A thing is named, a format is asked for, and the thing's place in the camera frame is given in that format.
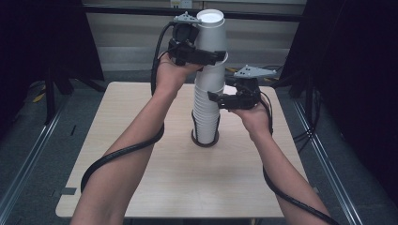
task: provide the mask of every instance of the hand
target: hand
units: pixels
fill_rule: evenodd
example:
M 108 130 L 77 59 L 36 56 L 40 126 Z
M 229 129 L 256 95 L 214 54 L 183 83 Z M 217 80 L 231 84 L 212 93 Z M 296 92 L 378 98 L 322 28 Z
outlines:
M 176 93 L 185 82 L 187 76 L 201 67 L 195 64 L 177 66 L 170 59 L 170 55 L 166 53 L 161 57 L 159 63 L 157 89 L 169 90 Z
M 243 125 L 251 135 L 256 133 L 270 134 L 268 129 L 269 118 L 267 111 L 260 102 L 250 110 L 231 110 L 231 112 L 235 113 L 242 119 Z

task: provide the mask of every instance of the gray carpet floor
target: gray carpet floor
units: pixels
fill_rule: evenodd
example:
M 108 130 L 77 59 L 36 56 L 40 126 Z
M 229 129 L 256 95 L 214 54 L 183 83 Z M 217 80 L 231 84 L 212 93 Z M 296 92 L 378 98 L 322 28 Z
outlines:
M 106 72 L 106 86 L 113 81 L 148 82 L 149 71 L 113 71 Z M 190 76 L 187 83 L 193 82 Z M 85 136 L 94 119 L 103 93 L 76 81 L 72 81 L 74 92 L 64 97 L 56 94 L 56 102 L 68 99 L 56 128 L 38 158 L 29 175 L 23 191 L 12 207 L 6 224 L 69 224 L 69 220 L 55 214 L 59 201 L 59 192 L 68 181 L 74 162 L 79 155 Z M 43 130 L 46 116 L 45 99 L 33 103 L 41 85 L 29 89 L 25 104 L 16 120 L 0 143 L 0 198 L 8 190 L 18 170 L 23 165 L 38 135 Z M 304 131 L 294 107 L 294 100 L 288 95 L 288 88 L 277 89 L 283 113 L 293 136 Z M 353 204 L 358 209 L 363 224 L 398 224 L 398 209 L 386 196 L 383 188 L 360 164 L 349 144 L 341 138 L 339 129 L 322 107 L 316 129 L 321 142 L 340 176 Z M 297 148 L 304 144 L 297 142 Z M 304 169 L 313 187 L 341 224 L 349 224 L 344 211 L 336 198 L 331 185 L 322 169 L 316 153 L 308 143 L 300 153 Z M 181 219 L 126 219 L 125 224 L 182 224 Z M 185 221 L 185 224 L 198 221 Z M 200 224 L 248 224 L 245 219 L 205 219 Z M 264 218 L 261 224 L 285 224 L 283 218 Z

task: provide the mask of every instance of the black curtain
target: black curtain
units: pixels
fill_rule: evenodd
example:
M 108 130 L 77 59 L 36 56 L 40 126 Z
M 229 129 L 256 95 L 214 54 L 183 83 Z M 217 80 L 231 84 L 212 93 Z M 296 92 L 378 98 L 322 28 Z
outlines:
M 85 13 L 74 9 L 81 5 L 80 0 L 1 1 L 2 133 L 22 107 L 29 85 L 44 80 L 49 68 L 54 76 L 103 80 Z
M 281 77 L 319 90 L 346 141 L 398 204 L 398 2 L 308 0 Z

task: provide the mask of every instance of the stack of paper cups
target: stack of paper cups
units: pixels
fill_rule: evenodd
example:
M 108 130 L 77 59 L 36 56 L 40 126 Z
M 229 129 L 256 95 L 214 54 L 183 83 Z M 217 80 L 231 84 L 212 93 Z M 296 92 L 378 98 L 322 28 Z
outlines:
M 225 19 L 222 12 L 216 9 L 206 9 L 197 14 L 202 21 L 198 24 L 199 35 L 195 45 L 197 49 L 216 52 L 226 51 Z M 218 125 L 220 109 L 217 103 L 208 99 L 207 91 L 220 94 L 224 88 L 225 61 L 215 66 L 205 66 L 196 74 L 194 105 L 192 119 L 194 129 L 192 139 L 200 146 L 211 146 L 218 140 Z

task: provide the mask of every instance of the forearm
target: forearm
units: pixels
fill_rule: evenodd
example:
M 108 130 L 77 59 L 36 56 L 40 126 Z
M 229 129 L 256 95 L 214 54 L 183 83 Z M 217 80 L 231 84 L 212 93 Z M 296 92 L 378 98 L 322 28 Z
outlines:
M 268 132 L 252 132 L 251 138 L 259 151 L 268 177 L 278 189 L 326 215 L 329 214 L 312 187 L 294 168 Z M 277 199 L 289 224 L 323 224 L 320 219 L 279 196 Z
M 157 91 L 104 155 L 147 141 L 160 130 L 176 92 Z M 153 145 L 119 157 L 90 177 L 72 224 L 120 224 L 149 161 Z

